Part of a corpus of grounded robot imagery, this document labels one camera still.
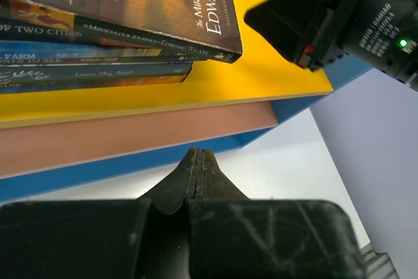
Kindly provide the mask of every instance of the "shelf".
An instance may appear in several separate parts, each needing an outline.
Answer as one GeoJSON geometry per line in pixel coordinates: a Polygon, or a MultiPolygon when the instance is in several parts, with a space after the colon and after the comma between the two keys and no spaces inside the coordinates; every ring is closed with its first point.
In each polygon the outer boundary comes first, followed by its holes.
{"type": "Polygon", "coordinates": [[[3,129],[0,130],[0,178],[225,137],[277,124],[270,103],[265,101],[3,129]]]}
{"type": "Polygon", "coordinates": [[[234,64],[196,62],[180,84],[0,95],[0,129],[325,95],[332,86],[321,70],[311,73],[284,60],[244,23],[264,0],[234,0],[244,55],[234,64]]]}

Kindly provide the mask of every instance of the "white surface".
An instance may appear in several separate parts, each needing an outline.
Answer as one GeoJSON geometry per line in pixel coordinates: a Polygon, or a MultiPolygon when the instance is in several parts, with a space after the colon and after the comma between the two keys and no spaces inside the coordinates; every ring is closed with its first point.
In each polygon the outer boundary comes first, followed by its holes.
{"type": "Polygon", "coordinates": [[[372,70],[312,112],[372,246],[418,278],[418,92],[372,70]]]}
{"type": "MultiPolygon", "coordinates": [[[[312,114],[305,110],[247,147],[217,154],[221,170],[252,199],[324,199],[351,218],[359,246],[369,243],[312,114]]],[[[140,171],[30,197],[30,199],[136,198],[175,165],[140,171]]]]}

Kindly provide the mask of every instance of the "stack of books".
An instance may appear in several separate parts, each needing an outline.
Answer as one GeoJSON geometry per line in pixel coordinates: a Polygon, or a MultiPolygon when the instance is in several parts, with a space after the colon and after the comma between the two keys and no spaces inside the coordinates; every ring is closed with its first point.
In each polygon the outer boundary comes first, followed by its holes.
{"type": "Polygon", "coordinates": [[[241,55],[233,0],[0,0],[0,93],[183,82],[241,55]]]}

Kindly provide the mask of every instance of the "metal object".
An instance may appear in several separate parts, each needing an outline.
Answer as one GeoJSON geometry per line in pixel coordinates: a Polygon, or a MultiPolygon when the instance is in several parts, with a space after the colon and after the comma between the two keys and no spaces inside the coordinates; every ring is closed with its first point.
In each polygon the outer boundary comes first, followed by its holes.
{"type": "Polygon", "coordinates": [[[365,266],[338,206],[250,201],[192,148],[139,199],[3,205],[0,278],[350,279],[365,266]]]}

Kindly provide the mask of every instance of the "bookshelf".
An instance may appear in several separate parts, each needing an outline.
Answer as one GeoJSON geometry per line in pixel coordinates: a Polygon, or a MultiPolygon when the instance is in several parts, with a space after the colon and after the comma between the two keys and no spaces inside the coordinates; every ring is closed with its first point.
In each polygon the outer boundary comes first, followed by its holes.
{"type": "Polygon", "coordinates": [[[244,55],[198,62],[184,83],[0,95],[0,202],[243,147],[369,69],[286,62],[243,21],[262,1],[234,0],[244,55]]]}

